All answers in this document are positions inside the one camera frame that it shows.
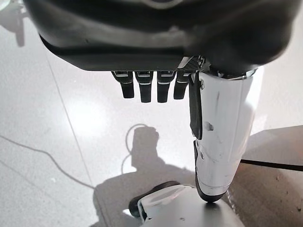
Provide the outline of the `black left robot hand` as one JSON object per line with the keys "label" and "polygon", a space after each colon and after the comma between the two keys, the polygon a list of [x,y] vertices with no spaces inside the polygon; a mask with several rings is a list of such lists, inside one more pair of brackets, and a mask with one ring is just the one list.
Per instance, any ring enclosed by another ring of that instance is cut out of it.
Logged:
{"label": "black left robot hand", "polygon": [[26,0],[45,47],[87,71],[110,71],[133,96],[158,101],[168,83],[189,87],[196,187],[207,202],[228,190],[245,152],[262,67],[291,39],[300,0]]}

